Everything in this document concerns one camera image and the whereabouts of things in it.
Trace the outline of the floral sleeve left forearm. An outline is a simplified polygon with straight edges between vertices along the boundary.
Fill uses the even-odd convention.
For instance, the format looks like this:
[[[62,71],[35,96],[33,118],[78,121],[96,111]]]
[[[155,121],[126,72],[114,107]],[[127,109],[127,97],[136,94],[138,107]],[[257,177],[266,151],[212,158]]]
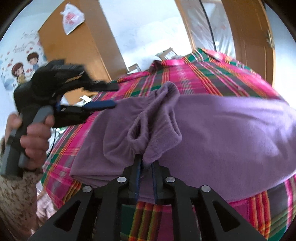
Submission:
[[[48,142],[41,138],[21,138],[29,163],[23,177],[1,176],[1,228],[15,240],[27,240],[37,226],[36,185],[43,176]]]

